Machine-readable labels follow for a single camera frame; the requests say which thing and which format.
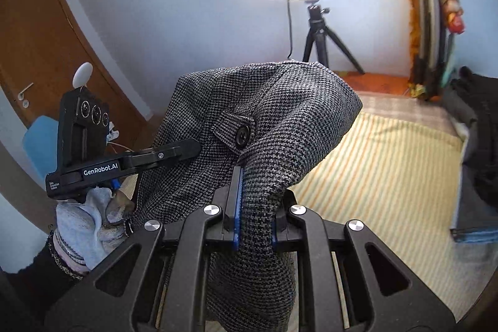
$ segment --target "brown wooden door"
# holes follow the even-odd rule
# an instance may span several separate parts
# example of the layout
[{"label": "brown wooden door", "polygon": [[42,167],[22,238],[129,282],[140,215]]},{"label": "brown wooden door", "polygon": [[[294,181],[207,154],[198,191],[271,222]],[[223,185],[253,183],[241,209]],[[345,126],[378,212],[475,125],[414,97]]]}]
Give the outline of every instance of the brown wooden door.
[{"label": "brown wooden door", "polygon": [[[0,86],[27,127],[41,115],[58,120],[76,69],[90,62],[88,89],[109,104],[116,142],[133,146],[146,121],[126,98],[79,29],[65,0],[0,0]],[[18,93],[24,94],[24,108]]]}]

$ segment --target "screw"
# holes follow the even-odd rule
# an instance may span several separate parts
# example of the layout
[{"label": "screw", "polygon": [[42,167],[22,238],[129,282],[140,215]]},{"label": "screw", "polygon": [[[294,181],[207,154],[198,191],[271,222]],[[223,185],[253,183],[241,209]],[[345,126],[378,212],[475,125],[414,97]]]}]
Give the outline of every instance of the screw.
[{"label": "screw", "polygon": [[156,231],[159,229],[160,226],[161,226],[161,223],[158,220],[150,219],[149,221],[147,221],[145,223],[144,228],[147,231]]},{"label": "screw", "polygon": [[302,215],[306,212],[304,205],[295,204],[290,208],[290,212],[295,215]]},{"label": "screw", "polygon": [[364,225],[359,219],[353,219],[350,222],[348,222],[348,227],[353,231],[361,231]]},{"label": "screw", "polygon": [[216,215],[220,212],[220,208],[217,205],[209,204],[205,206],[204,212],[207,215]]}]

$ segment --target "houndstooth jacket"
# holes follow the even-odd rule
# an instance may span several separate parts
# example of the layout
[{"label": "houndstooth jacket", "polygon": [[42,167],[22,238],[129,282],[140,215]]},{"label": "houndstooth jacket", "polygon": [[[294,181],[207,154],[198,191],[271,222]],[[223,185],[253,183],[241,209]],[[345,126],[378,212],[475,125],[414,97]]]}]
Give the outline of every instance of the houndstooth jacket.
[{"label": "houndstooth jacket", "polygon": [[[291,257],[271,245],[278,196],[339,144],[361,108],[319,63],[250,64],[178,80],[154,146],[195,138],[202,151],[190,163],[140,176],[132,224],[183,219],[230,183],[235,165],[245,168],[240,247],[213,254],[208,279],[208,312],[228,332],[287,329],[295,282]],[[242,149],[241,126],[250,131]]]}]

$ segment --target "blue plastic chair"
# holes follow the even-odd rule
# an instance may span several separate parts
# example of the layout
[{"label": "blue plastic chair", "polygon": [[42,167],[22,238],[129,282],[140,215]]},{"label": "blue plastic chair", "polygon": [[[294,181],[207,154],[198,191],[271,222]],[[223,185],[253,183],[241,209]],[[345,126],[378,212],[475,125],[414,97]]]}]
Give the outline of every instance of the blue plastic chair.
[{"label": "blue plastic chair", "polygon": [[57,169],[57,127],[59,123],[46,116],[38,117],[22,139],[22,147],[43,180]]}]

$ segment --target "wooden floor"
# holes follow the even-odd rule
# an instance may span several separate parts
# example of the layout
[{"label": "wooden floor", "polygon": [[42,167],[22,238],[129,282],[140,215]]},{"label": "wooden floor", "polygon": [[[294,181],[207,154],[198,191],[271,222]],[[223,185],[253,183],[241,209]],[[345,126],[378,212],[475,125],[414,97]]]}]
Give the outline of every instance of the wooden floor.
[{"label": "wooden floor", "polygon": [[337,72],[355,91],[403,95],[408,89],[407,77],[392,77],[380,73]]}]

